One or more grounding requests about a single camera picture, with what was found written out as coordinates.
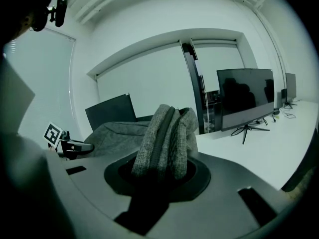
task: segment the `computer monitor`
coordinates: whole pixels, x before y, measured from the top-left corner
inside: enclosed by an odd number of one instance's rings
[[[287,83],[287,101],[286,103],[292,102],[297,97],[297,86],[296,86],[296,75],[286,73]]]
[[[137,121],[130,94],[106,100],[86,109],[85,112],[93,131],[106,122]]]
[[[222,131],[248,125],[274,111],[274,76],[267,69],[217,71],[222,104]]]

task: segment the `monitor tripod base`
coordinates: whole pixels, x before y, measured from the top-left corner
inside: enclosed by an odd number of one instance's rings
[[[293,108],[292,106],[297,106],[297,105],[296,104],[292,104],[290,102],[286,102],[284,107],[286,107],[286,106],[289,106],[292,109]]]
[[[259,127],[255,127],[255,126],[249,126],[249,125],[245,125],[244,127],[239,127],[238,129],[244,130],[243,144],[245,143],[245,140],[246,140],[247,130],[270,131],[269,129],[263,129],[263,128],[259,128]]]

